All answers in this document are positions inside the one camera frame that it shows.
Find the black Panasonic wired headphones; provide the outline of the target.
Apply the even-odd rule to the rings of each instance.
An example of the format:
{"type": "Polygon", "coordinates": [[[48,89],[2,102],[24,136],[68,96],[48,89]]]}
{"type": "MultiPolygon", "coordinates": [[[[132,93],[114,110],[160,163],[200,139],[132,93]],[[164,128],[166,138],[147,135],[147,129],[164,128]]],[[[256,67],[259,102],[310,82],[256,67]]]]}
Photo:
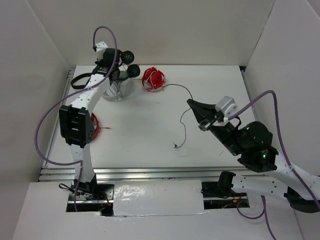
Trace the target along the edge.
{"type": "MultiPolygon", "coordinates": [[[[119,58],[120,58],[120,60],[121,60],[120,66],[121,66],[121,65],[127,65],[127,66],[129,66],[129,65],[132,64],[133,61],[135,60],[134,54],[133,54],[131,51],[129,51],[129,50],[122,51],[122,52],[119,54],[119,58]]],[[[177,86],[177,87],[182,87],[182,88],[184,88],[184,89],[187,90],[187,92],[189,93],[191,99],[193,99],[193,96],[192,96],[190,90],[189,90],[188,88],[186,88],[185,86],[180,85],[180,84],[171,83],[171,84],[167,84],[167,85],[162,86],[162,88],[165,88],[165,87],[168,87],[168,86],[177,86]]],[[[182,113],[181,117],[180,117],[179,122],[183,125],[183,128],[184,128],[184,140],[183,140],[183,142],[182,142],[180,145],[177,145],[177,144],[173,143],[175,149],[181,148],[181,147],[185,144],[185,142],[186,142],[186,140],[187,140],[187,128],[186,128],[185,123],[183,122],[183,117],[184,117],[185,113],[187,113],[187,112],[190,111],[190,110],[191,110],[191,108],[185,110],[185,111],[182,113]]]]}

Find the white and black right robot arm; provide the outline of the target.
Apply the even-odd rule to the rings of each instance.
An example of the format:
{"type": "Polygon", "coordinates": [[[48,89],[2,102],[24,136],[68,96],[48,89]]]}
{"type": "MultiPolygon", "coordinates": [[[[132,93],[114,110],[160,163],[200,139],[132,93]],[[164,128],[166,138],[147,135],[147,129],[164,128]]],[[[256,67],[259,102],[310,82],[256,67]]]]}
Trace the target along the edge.
{"type": "Polygon", "coordinates": [[[199,128],[211,132],[246,169],[272,177],[273,181],[256,180],[231,171],[222,171],[216,189],[219,197],[253,193],[287,201],[290,207],[303,213],[320,210],[320,178],[289,164],[272,146],[273,134],[267,127],[253,121],[244,127],[234,126],[228,117],[237,105],[225,96],[217,104],[205,104],[188,99],[199,128]]]}

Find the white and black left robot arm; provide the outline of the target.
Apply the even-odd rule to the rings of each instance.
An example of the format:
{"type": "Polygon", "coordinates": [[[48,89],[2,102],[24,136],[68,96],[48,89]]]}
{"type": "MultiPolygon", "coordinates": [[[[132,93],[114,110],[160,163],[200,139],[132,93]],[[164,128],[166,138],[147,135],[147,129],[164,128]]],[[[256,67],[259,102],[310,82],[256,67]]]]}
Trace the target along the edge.
{"type": "Polygon", "coordinates": [[[59,108],[60,133],[76,164],[73,192],[89,200],[95,198],[99,191],[91,160],[90,144],[98,131],[92,121],[92,113],[103,93],[111,85],[128,78],[123,75],[120,66],[129,65],[135,59],[129,50],[99,46],[95,47],[95,50],[98,54],[96,66],[86,75],[88,81],[81,89],[81,94],[69,105],[59,108]]]}

